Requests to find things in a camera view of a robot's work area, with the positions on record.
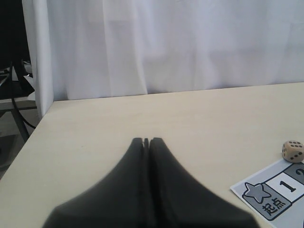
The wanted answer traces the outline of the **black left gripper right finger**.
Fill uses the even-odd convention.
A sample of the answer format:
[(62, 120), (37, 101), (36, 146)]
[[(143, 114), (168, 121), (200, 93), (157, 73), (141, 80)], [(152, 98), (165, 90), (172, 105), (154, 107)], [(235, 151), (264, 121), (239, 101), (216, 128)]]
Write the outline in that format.
[(159, 228), (257, 228), (254, 217), (199, 183), (162, 138), (149, 148), (149, 171)]

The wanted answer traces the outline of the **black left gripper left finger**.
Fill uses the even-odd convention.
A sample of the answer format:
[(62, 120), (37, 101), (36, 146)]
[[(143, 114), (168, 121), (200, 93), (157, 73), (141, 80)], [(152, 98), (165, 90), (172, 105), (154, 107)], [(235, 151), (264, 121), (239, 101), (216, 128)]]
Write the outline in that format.
[(148, 140), (134, 138), (96, 185), (53, 209), (45, 228), (150, 228)]

